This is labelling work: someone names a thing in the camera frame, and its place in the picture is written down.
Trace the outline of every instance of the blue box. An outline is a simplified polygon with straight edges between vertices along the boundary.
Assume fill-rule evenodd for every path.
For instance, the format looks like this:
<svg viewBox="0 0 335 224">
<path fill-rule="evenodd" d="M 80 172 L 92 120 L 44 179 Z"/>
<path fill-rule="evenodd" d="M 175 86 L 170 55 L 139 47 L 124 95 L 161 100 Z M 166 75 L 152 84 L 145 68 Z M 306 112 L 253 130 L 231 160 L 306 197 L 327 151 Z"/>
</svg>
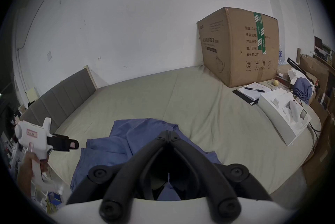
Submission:
<svg viewBox="0 0 335 224">
<path fill-rule="evenodd" d="M 60 205 L 62 203 L 61 196 L 58 193 L 48 193 L 49 201 L 53 205 Z"/>
</svg>

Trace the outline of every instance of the black screw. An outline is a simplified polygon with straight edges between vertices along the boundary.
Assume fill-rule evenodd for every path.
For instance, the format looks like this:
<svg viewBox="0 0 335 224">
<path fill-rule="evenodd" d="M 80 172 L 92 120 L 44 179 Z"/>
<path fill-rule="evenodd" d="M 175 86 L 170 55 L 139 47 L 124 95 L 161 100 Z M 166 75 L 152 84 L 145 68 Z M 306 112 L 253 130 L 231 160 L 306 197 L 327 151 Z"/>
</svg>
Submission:
<svg viewBox="0 0 335 224">
<path fill-rule="evenodd" d="M 101 177 L 105 176 L 106 173 L 107 172 L 103 169 L 97 169 L 97 170 L 94 171 L 93 175 L 97 178 L 101 178 Z"/>
<path fill-rule="evenodd" d="M 234 216 L 237 217 L 240 211 L 241 206 L 234 199 L 228 199 L 226 201 L 223 201 L 218 207 L 218 212 L 220 216 L 224 218 L 231 218 Z"/>
<path fill-rule="evenodd" d="M 100 208 L 100 215 L 105 219 L 118 219 L 122 215 L 122 207 L 117 202 L 104 201 Z"/>
<path fill-rule="evenodd" d="M 233 168 L 230 173 L 233 176 L 241 176 L 243 174 L 243 170 L 241 168 Z"/>
</svg>

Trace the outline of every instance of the clipboard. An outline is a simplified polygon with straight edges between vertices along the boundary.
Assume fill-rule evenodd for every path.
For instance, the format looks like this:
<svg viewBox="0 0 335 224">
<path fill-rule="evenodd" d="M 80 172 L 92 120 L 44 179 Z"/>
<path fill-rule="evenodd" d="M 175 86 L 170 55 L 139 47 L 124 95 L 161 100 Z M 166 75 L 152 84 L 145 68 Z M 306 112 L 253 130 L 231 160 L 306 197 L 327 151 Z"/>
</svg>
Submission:
<svg viewBox="0 0 335 224">
<path fill-rule="evenodd" d="M 241 99 L 243 99 L 243 100 L 245 100 L 246 102 L 248 102 L 249 105 L 251 105 L 251 106 L 253 106 L 253 105 L 255 105 L 255 104 L 258 103 L 258 100 L 259 100 L 259 99 L 253 101 L 252 99 L 248 98 L 247 96 L 245 96 L 244 94 L 242 94 L 242 93 L 241 93 L 240 91 L 238 91 L 237 89 L 235 89 L 235 90 L 233 91 L 233 93 L 236 94 L 237 96 L 239 96 Z"/>
</svg>

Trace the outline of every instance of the beige bed sheet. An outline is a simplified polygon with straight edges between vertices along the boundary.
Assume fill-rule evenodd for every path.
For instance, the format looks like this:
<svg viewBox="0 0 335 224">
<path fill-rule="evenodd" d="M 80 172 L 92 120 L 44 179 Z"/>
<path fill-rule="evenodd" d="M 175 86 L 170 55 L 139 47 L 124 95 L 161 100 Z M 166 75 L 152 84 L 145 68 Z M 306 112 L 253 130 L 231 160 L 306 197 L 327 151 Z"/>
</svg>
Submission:
<svg viewBox="0 0 335 224">
<path fill-rule="evenodd" d="M 304 162 L 315 135 L 306 129 L 286 146 L 257 106 L 236 96 L 206 67 L 196 66 L 140 77 L 99 88 L 59 127 L 86 146 L 87 139 L 108 137 L 115 120 L 155 118 L 178 124 L 204 151 L 223 164 L 241 163 L 272 193 Z M 320 120 L 307 105 L 312 125 Z M 80 151 L 52 152 L 49 164 L 70 184 Z"/>
</svg>

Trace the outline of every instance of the green packing tape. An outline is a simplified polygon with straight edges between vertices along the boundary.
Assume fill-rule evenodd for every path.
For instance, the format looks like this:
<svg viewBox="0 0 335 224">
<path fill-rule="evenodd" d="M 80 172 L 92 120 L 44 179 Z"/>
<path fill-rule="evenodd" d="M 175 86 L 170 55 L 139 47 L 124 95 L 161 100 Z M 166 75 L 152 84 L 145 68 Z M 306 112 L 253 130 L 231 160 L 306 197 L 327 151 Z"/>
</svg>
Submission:
<svg viewBox="0 0 335 224">
<path fill-rule="evenodd" d="M 254 12 L 256 27 L 257 27 L 257 43 L 258 50 L 262 50 L 262 54 L 266 54 L 265 50 L 265 36 L 264 36 L 264 26 L 263 20 L 260 13 Z"/>
</svg>

